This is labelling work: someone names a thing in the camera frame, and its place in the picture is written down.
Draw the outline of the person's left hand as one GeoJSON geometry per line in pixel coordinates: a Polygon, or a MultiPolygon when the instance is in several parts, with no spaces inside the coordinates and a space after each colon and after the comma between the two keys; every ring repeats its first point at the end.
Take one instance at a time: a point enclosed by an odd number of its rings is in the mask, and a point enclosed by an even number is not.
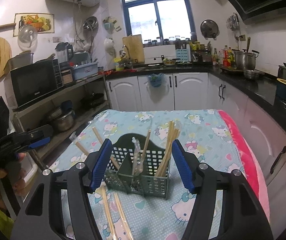
{"type": "MultiPolygon", "coordinates": [[[[6,168],[0,168],[0,179],[4,178],[8,173],[10,174],[10,182],[13,188],[13,192],[20,197],[26,195],[26,183],[24,178],[26,176],[26,170],[21,167],[20,162],[24,159],[26,153],[18,153],[18,161],[11,162],[7,165],[6,168]]],[[[0,210],[3,212],[7,211],[6,205],[2,199],[2,195],[0,193],[0,210]]]]}

